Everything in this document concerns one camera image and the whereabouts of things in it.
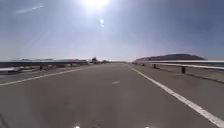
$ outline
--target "mountain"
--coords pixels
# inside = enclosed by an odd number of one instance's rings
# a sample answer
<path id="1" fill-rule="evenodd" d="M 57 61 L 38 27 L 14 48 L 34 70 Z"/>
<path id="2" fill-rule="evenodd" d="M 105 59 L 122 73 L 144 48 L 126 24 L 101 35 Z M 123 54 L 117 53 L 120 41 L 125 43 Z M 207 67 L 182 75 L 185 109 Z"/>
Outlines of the mountain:
<path id="1" fill-rule="evenodd" d="M 206 59 L 200 56 L 190 54 L 168 54 L 163 56 L 139 58 L 136 61 L 160 61 L 160 60 L 206 60 Z"/>

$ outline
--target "guardrail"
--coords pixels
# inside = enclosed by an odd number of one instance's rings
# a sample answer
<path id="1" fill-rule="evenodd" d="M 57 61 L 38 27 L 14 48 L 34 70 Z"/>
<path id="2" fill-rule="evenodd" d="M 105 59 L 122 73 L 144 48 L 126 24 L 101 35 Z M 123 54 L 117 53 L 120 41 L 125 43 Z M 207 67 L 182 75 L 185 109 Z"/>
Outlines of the guardrail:
<path id="1" fill-rule="evenodd" d="M 181 67 L 181 73 L 186 73 L 186 67 L 191 68 L 202 68 L 202 69 L 213 69 L 213 70 L 224 70 L 224 61 L 197 61 L 197 60 L 177 60 L 177 61 L 137 61 L 134 64 L 152 64 L 154 69 L 158 67 L 156 65 L 165 66 L 176 66 Z"/>
<path id="2" fill-rule="evenodd" d="M 40 69 L 43 68 L 43 66 L 47 65 L 55 65 L 55 66 L 60 66 L 60 65 L 65 65 L 65 64 L 70 64 L 71 66 L 73 64 L 79 64 L 79 65 L 84 65 L 88 64 L 87 61 L 85 60 L 78 60 L 78 61 L 4 61 L 0 62 L 0 67 L 1 68 L 6 68 L 6 67 L 21 67 L 21 66 L 40 66 Z"/>

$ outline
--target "blue sky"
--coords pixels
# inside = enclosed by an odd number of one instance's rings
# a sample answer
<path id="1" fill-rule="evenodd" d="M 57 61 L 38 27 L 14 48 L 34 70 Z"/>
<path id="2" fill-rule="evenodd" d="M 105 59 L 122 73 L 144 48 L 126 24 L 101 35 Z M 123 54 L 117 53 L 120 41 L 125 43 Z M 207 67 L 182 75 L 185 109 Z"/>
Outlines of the blue sky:
<path id="1" fill-rule="evenodd" d="M 0 0 L 0 60 L 224 59 L 222 0 L 108 1 L 97 9 L 84 0 Z"/>

